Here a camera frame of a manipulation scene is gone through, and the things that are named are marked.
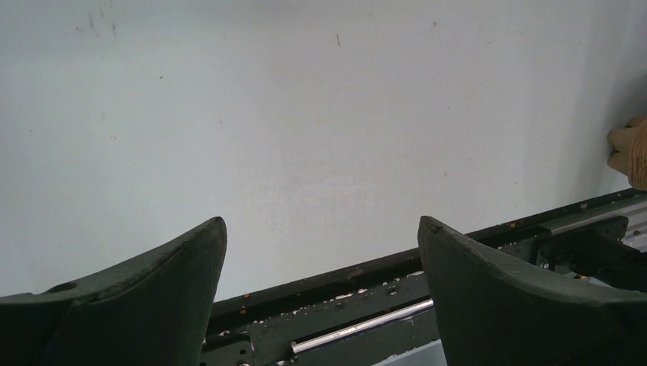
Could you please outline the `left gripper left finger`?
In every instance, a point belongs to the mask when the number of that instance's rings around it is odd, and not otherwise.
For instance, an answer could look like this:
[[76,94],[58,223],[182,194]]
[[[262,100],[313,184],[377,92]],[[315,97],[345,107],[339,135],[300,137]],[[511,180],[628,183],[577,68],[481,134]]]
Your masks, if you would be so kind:
[[3,365],[197,365],[227,251],[224,220],[41,294],[1,299]]

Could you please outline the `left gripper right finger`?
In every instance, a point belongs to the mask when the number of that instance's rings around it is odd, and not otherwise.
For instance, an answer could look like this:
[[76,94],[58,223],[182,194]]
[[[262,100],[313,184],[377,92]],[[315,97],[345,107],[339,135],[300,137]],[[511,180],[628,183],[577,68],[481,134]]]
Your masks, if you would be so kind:
[[644,365],[646,255],[567,236],[570,278],[422,217],[418,246],[450,365]]

